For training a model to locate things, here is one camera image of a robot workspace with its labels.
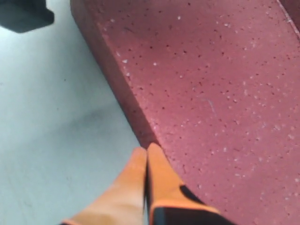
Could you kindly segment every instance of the gray floor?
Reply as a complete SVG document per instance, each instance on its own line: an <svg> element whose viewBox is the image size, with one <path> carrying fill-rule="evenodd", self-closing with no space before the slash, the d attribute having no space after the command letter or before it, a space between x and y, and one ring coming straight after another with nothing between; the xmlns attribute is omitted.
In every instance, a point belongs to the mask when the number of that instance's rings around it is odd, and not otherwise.
<svg viewBox="0 0 300 225"><path fill-rule="evenodd" d="M138 146L71 16L0 28L0 224L55 225L89 204Z"/></svg>

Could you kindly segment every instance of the black object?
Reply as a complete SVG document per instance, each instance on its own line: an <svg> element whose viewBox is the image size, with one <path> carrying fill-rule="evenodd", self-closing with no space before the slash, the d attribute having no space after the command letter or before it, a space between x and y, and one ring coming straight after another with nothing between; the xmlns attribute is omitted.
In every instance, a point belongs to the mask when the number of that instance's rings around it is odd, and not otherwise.
<svg viewBox="0 0 300 225"><path fill-rule="evenodd" d="M0 26L17 33L54 23L54 13L46 0L0 0Z"/></svg>

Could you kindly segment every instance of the concrete floor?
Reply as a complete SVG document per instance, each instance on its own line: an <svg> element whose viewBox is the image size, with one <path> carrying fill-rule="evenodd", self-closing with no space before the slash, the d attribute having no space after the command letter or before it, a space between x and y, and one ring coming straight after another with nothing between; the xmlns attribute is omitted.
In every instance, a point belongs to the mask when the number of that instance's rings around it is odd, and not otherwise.
<svg viewBox="0 0 300 225"><path fill-rule="evenodd" d="M68 1L54 25L0 28L0 224L58 224L100 195L138 141Z"/></svg>

